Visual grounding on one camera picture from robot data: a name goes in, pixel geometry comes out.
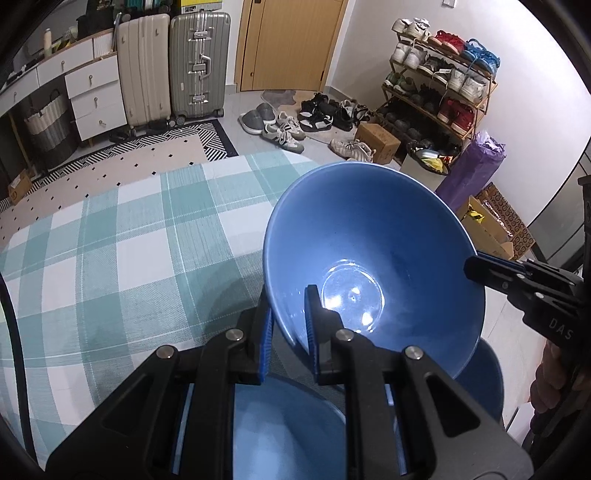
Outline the right hand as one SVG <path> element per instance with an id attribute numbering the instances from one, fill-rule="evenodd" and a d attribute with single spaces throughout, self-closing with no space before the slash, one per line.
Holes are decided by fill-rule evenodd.
<path id="1" fill-rule="evenodd" d="M 530 402 L 538 414 L 554 409 L 560 401 L 560 391 L 566 384 L 566 375 L 560 364 L 560 356 L 560 349 L 553 343 L 547 342 L 530 387 Z"/>

